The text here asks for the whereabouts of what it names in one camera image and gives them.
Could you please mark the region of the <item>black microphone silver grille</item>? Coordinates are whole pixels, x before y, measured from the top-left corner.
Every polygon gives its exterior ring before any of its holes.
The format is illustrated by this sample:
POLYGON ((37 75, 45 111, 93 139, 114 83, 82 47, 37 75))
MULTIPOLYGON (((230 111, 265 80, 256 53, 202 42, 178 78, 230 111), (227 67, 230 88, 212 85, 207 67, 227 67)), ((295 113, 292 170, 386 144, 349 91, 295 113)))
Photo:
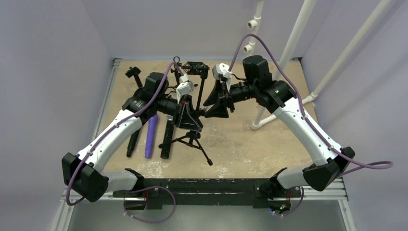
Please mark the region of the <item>black microphone silver grille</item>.
POLYGON ((163 142, 159 145, 161 149, 160 157, 162 159, 168 159, 170 157, 171 142, 174 134, 173 116, 168 115, 166 117, 166 128, 164 133, 163 142))

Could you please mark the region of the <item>purple microphone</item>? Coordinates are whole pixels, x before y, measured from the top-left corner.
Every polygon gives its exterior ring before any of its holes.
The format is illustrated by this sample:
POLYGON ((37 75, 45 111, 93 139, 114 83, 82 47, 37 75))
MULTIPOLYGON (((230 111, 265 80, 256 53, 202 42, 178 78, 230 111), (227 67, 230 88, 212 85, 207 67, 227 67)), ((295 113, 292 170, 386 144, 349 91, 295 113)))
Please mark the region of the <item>purple microphone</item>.
POLYGON ((147 159, 150 159, 152 157, 157 122, 158 122, 157 114, 152 116, 148 121, 148 131, 145 145, 145 158, 147 159))

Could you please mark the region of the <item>black tripod stand shock mount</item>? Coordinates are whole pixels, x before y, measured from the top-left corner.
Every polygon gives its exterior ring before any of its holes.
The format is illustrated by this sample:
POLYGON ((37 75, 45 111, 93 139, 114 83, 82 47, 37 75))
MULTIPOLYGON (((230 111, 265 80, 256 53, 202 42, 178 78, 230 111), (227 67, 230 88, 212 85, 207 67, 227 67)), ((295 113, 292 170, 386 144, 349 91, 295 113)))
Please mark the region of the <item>black tripod stand shock mount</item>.
MULTIPOLYGON (((200 103, 202 99, 204 83, 208 77, 209 67, 202 62, 188 61, 185 64, 182 64, 180 69, 184 70, 185 73, 188 75, 199 76, 201 79, 197 103, 193 103, 193 100, 192 100, 192 105, 195 110, 195 114, 200 119, 200 117, 204 116, 205 114, 205 109, 200 107, 200 103)), ((173 87, 175 93, 176 93, 177 86, 178 85, 173 87)), ((170 93, 164 94, 163 97, 160 100, 158 100, 156 103, 158 107, 158 111, 166 114, 167 116, 174 116, 176 112, 176 107, 178 104, 179 103, 177 101, 177 98, 175 99, 171 98, 170 93)), ((205 156, 207 160, 208 165, 212 166, 213 162, 208 157, 207 153, 205 152, 204 148, 199 142, 200 137, 201 137, 201 132, 179 129, 174 125, 174 134, 173 134, 173 140, 171 142, 171 145, 175 142, 180 142, 184 145, 187 145, 188 147, 201 150, 201 152, 203 153, 203 155, 205 156)))

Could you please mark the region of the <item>black wireless microphone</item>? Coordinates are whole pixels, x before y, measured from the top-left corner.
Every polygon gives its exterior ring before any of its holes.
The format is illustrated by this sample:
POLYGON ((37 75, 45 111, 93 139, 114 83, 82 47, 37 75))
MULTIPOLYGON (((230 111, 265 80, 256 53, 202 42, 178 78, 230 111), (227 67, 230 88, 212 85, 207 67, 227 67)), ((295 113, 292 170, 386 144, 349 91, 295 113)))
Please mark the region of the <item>black wireless microphone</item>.
POLYGON ((137 144, 137 140, 138 140, 138 137, 139 137, 139 133, 140 133, 140 131, 139 131, 139 130, 136 130, 136 131, 130 136, 130 139, 129 139, 129 142, 128 142, 128 146, 127 146, 127 154, 126 154, 126 157, 131 157, 131 156, 132 156, 132 154, 133 154, 133 152, 134 152, 134 150, 135 150, 136 144, 137 144))

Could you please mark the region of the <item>black round-base mic stand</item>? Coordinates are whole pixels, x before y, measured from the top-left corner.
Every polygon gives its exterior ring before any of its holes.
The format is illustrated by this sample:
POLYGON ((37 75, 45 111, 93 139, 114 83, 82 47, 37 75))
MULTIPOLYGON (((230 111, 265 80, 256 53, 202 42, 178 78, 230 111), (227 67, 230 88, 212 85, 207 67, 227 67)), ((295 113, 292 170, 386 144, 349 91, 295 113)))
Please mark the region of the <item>black round-base mic stand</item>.
POLYGON ((136 84, 137 84, 137 86, 138 86, 138 88, 142 88, 142 87, 143 87, 143 84, 142 84, 141 79, 140 79, 140 77, 139 77, 139 74, 140 74, 140 73, 141 73, 141 70, 140 70, 139 68, 137 68, 137 67, 129 67, 129 70, 125 73, 125 75, 126 75, 128 78, 133 77, 134 80, 135 80, 135 82, 136 82, 136 84))

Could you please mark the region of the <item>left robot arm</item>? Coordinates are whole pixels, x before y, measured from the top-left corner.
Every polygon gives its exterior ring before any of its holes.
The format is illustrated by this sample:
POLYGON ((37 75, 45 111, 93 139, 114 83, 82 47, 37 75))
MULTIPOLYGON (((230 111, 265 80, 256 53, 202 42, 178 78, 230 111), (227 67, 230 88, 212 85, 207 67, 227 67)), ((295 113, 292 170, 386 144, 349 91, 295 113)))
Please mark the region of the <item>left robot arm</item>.
POLYGON ((89 202, 96 202, 111 191, 125 190, 132 197, 142 194, 143 183, 135 172, 125 170, 124 180, 115 180, 103 175, 103 171, 118 148, 157 113, 173 116, 177 128, 196 133, 202 131, 203 124, 191 105, 191 92, 195 86, 189 80, 189 75, 181 75, 176 87, 176 98, 168 96, 168 87, 166 74, 150 73, 144 84, 126 99, 116 117, 101 134, 76 154, 67 153, 62 158, 63 178, 68 187, 66 201, 69 205, 79 203, 79 200, 70 200, 71 191, 78 193, 80 200, 89 202))

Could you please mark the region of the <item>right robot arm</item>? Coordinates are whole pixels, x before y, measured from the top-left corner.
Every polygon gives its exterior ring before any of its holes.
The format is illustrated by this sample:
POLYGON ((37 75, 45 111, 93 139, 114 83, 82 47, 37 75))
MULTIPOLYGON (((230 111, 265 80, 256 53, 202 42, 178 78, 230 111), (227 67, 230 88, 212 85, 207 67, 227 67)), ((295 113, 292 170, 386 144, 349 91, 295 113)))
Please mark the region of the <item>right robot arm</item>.
POLYGON ((281 196, 289 188, 310 186, 323 191, 339 177, 354 158, 351 147, 342 147, 301 106, 295 90, 285 81, 273 80, 268 62, 260 55, 244 58, 244 79, 231 84, 233 73, 224 63, 215 64, 212 74, 216 83, 204 106, 206 118, 228 118, 235 103, 255 99, 282 121, 305 147, 312 164, 301 168, 283 168, 271 177, 270 189, 281 196))

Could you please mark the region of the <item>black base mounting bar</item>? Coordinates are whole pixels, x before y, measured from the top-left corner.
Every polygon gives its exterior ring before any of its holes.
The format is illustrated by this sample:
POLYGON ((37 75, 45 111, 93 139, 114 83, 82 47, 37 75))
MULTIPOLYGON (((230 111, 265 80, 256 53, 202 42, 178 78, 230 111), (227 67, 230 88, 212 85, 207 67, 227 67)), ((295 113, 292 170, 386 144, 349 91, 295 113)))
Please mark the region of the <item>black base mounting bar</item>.
POLYGON ((292 199, 299 199, 299 187, 278 189, 268 178, 254 179, 143 179, 133 192, 116 191, 126 207, 140 201, 146 209, 165 205, 251 206, 288 210, 292 199))

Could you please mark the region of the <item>white PVC pipe frame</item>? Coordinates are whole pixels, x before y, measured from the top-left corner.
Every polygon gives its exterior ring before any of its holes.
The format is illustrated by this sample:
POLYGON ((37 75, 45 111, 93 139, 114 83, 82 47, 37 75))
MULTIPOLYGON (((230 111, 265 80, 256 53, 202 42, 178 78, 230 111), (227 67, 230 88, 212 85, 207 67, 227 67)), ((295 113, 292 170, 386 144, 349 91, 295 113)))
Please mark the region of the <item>white PVC pipe frame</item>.
MULTIPOLYGON (((316 5, 316 2, 317 0, 304 0, 302 4, 298 17, 295 21, 293 29, 283 50, 282 57, 279 61, 279 65, 283 69, 287 66, 291 56, 293 55, 296 45, 298 44, 298 41, 306 26, 306 23, 309 20, 309 17, 311 16, 311 13, 316 5)), ((320 81, 318 86, 312 91, 312 93, 310 93, 302 100, 303 104, 311 103, 318 97, 319 93, 328 85, 329 81, 334 77, 336 72, 339 71, 340 67, 344 65, 346 60, 351 57, 352 53, 357 50, 357 46, 360 45, 363 42, 363 39, 367 37, 369 32, 371 32, 374 29, 374 25, 375 23, 379 22, 380 16, 382 16, 386 12, 386 10, 390 9, 392 3, 394 3, 394 0, 381 0, 378 3, 378 5, 374 8, 372 13, 367 17, 366 21, 362 24, 360 29, 356 32, 354 37, 350 40, 345 49, 339 55, 337 60, 331 66, 327 74, 320 81)), ((259 0, 256 7, 254 18, 253 20, 250 20, 247 24, 248 28, 254 32, 254 35, 257 35, 257 31, 259 28, 258 24, 261 22, 263 5, 264 0, 259 0)), ((248 44, 243 47, 243 50, 245 50, 247 56, 253 54, 253 48, 255 47, 256 44, 255 40, 256 39, 252 37, 248 44)), ((257 115, 251 124, 252 130, 257 130, 261 128, 263 125, 276 119, 274 115, 262 118, 264 110, 265 110, 264 108, 258 110, 257 115)))

